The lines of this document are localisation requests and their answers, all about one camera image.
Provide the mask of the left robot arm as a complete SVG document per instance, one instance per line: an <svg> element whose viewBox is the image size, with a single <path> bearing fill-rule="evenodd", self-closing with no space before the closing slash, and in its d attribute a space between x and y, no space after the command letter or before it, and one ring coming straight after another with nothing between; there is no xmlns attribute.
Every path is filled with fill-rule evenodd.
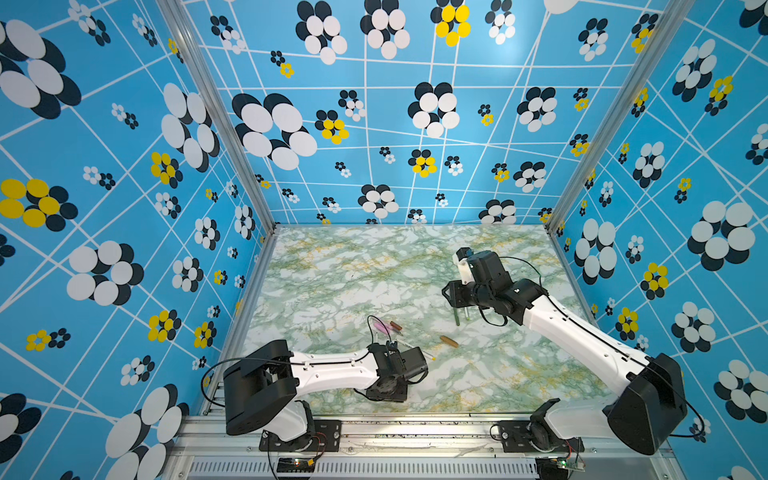
<svg viewBox="0 0 768 480"><path fill-rule="evenodd" d="M309 354L289 349L284 339L271 341L245 357L220 361L201 378L211 381L222 367L226 434L266 431L283 442L315 433L313 393L351 390L371 402L403 403L408 389L428 375L422 350L405 351L394 341L371 343L341 354Z"/></svg>

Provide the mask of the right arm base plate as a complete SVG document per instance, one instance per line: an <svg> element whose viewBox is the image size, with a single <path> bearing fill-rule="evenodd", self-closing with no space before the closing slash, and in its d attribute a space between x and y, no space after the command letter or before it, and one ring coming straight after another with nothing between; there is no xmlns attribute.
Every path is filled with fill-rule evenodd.
<svg viewBox="0 0 768 480"><path fill-rule="evenodd" d="M583 441L579 438L562 439L540 422L501 421L494 425L496 438L505 453L581 453Z"/></svg>

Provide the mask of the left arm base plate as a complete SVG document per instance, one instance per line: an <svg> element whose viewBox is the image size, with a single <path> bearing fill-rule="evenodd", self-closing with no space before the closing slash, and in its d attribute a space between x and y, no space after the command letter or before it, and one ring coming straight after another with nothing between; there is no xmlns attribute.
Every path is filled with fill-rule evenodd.
<svg viewBox="0 0 768 480"><path fill-rule="evenodd" d="M308 433L290 441L280 440L275 434L264 432L259 444L261 452L338 452L342 433L340 420L315 420Z"/></svg>

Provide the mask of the tan brown pen cap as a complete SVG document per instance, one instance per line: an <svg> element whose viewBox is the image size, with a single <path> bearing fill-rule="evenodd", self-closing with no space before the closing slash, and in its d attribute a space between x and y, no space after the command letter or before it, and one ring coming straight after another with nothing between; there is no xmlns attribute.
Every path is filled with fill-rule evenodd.
<svg viewBox="0 0 768 480"><path fill-rule="evenodd" d="M459 348L459 343L456 342L455 340L451 339L450 337L447 337L445 335L441 335L439 338L446 345L449 345L452 348Z"/></svg>

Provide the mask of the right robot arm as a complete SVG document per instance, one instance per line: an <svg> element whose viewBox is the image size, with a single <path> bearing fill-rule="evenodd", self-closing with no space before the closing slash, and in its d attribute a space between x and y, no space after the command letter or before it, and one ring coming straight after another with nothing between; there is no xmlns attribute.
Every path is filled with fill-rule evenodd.
<svg viewBox="0 0 768 480"><path fill-rule="evenodd" d="M460 277L442 290L455 309L491 310L545 338L578 360L610 390L602 400L550 399L530 417L531 444L541 452L578 438L607 438L632 451L655 454L673 436L692 406L679 364L631 350L568 310L538 282L515 280L492 251L458 249Z"/></svg>

